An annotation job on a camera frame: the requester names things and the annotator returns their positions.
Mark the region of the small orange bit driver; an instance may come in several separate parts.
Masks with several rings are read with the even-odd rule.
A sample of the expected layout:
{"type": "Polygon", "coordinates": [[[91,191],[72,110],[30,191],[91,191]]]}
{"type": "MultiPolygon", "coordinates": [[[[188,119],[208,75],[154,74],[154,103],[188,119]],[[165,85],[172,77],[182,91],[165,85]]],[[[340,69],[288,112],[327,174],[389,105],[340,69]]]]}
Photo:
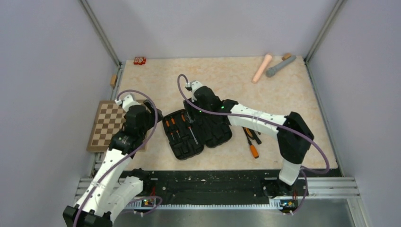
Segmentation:
{"type": "Polygon", "coordinates": [[[167,129],[168,129],[168,132],[171,135],[172,140],[175,141],[174,134],[173,134],[173,128],[171,126],[171,123],[168,120],[166,120],[166,126],[167,126],[167,129]]]}

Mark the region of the black plastic tool case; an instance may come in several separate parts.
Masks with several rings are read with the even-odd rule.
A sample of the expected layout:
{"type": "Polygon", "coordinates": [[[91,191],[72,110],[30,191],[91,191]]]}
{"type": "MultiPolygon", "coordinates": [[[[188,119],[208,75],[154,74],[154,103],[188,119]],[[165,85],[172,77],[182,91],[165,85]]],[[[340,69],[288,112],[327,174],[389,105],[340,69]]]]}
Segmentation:
{"type": "Polygon", "coordinates": [[[169,141],[169,146],[175,158],[178,160],[186,160],[193,156],[199,155],[205,147],[215,148],[228,142],[232,138],[232,131],[230,126],[226,123],[216,124],[212,122],[189,122],[199,143],[199,145],[196,145],[189,129],[182,121],[181,114],[184,114],[186,118],[185,109],[181,109],[164,116],[162,120],[164,132],[169,141]],[[181,138],[178,138],[178,135],[176,134],[174,126],[171,122],[171,118],[175,119],[175,123],[179,128],[181,138]],[[171,123],[175,141],[172,140],[171,135],[168,132],[166,120],[171,123]]]}

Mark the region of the long orange handled screwdriver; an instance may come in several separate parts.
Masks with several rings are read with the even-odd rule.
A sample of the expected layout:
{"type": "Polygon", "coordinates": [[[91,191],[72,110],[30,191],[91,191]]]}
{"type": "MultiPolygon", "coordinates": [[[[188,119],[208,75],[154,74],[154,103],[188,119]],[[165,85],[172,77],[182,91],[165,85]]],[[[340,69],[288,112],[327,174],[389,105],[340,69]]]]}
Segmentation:
{"type": "Polygon", "coordinates": [[[249,149],[250,149],[250,152],[251,152],[253,158],[255,158],[255,159],[259,158],[259,153],[258,153],[256,147],[251,142],[250,131],[245,127],[243,127],[243,130],[244,130],[244,133],[246,135],[246,138],[247,138],[247,141],[248,141],[248,145],[249,145],[249,149]]]}

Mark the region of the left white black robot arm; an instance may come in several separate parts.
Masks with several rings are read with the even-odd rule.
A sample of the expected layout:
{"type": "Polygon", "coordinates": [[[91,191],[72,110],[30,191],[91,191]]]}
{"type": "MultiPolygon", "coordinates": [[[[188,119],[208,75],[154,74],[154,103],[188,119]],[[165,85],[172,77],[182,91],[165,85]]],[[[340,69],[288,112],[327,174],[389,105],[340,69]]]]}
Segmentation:
{"type": "Polygon", "coordinates": [[[147,144],[163,116],[151,99],[142,104],[118,100],[117,104],[126,112],[126,121],[113,135],[103,163],[86,191],[75,205],[63,211],[68,227],[111,227],[135,196],[151,191],[152,183],[139,176],[127,177],[117,190],[114,186],[138,150],[147,144]]]}

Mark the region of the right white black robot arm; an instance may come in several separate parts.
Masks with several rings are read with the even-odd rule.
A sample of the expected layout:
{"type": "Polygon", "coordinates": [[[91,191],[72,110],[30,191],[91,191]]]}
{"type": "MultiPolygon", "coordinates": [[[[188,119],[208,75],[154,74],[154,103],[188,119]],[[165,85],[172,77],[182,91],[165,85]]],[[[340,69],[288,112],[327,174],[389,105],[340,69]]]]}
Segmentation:
{"type": "Polygon", "coordinates": [[[198,81],[189,82],[185,88],[192,93],[185,108],[193,121],[208,119],[219,124],[248,128],[277,140],[283,166],[277,179],[276,192],[290,195],[296,189],[301,164],[314,139],[300,114],[276,115],[246,107],[235,100],[220,100],[213,91],[198,81]]]}

